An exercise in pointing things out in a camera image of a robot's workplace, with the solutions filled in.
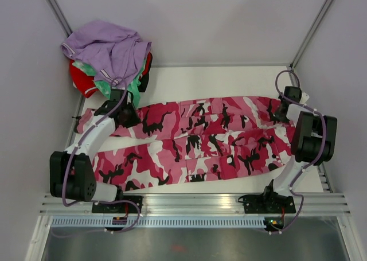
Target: camouflage fabric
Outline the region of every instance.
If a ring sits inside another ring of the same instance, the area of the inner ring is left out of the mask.
[[[267,173],[288,162],[294,127],[279,123],[280,101],[232,97],[153,104],[140,108],[142,123],[114,136],[158,141],[97,153],[98,181],[123,190],[183,182],[228,180]],[[93,117],[86,110],[75,130]]]

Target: camouflage pattern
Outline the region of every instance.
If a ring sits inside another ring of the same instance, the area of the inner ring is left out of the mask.
[[[232,97],[153,104],[140,108],[142,123],[114,136],[158,141],[97,153],[98,181],[123,190],[183,182],[228,180],[267,173],[290,159],[294,127],[274,117],[280,101]],[[75,130],[93,117],[87,110]]]

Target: mint green fabric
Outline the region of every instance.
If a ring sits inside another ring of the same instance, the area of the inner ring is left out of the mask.
[[[96,76],[97,72],[92,66],[81,61],[74,61],[73,66],[84,72],[87,76]]]
[[[135,107],[137,107],[139,102],[140,102],[140,92],[139,92],[138,86],[141,84],[141,82],[139,81],[139,77],[145,69],[145,63],[146,63],[146,60],[144,60],[143,67],[140,69],[138,75],[133,79],[133,81],[127,87],[127,90],[129,92],[131,92],[132,95],[134,96],[133,103],[134,103]],[[108,84],[104,80],[94,81],[94,84],[96,85],[98,90],[101,91],[101,93],[107,99],[110,99],[110,94],[111,94],[111,85],[110,84]]]

